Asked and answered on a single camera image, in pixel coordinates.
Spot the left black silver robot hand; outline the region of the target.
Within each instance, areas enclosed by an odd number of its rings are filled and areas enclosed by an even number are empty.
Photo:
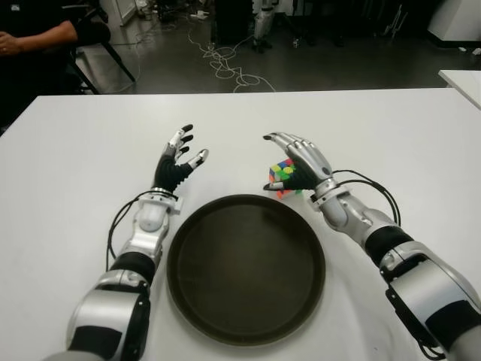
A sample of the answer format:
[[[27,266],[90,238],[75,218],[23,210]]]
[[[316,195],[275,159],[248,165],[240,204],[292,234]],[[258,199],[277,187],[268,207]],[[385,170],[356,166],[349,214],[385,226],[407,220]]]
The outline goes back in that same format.
[[[162,189],[172,194],[208,158],[209,150],[203,149],[185,163],[178,164],[179,158],[189,151],[186,143],[193,139],[189,135],[193,125],[188,124],[178,129],[165,145],[153,178],[152,188]]]

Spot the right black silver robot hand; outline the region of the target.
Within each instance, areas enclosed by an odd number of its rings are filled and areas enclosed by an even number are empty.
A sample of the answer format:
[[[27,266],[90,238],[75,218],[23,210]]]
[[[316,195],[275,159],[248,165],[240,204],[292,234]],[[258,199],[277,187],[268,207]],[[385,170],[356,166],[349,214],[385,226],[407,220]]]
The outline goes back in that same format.
[[[279,146],[295,166],[287,180],[265,184],[263,190],[315,190],[332,178],[330,164],[311,141],[285,132],[272,132],[263,138]]]

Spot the bystander bare hand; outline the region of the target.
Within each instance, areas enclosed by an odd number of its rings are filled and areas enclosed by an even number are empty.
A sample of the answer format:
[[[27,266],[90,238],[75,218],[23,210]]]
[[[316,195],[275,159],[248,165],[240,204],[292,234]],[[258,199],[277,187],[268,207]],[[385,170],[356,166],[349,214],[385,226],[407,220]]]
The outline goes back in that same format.
[[[1,56],[16,56],[22,52],[19,38],[7,32],[0,32],[0,54]]]

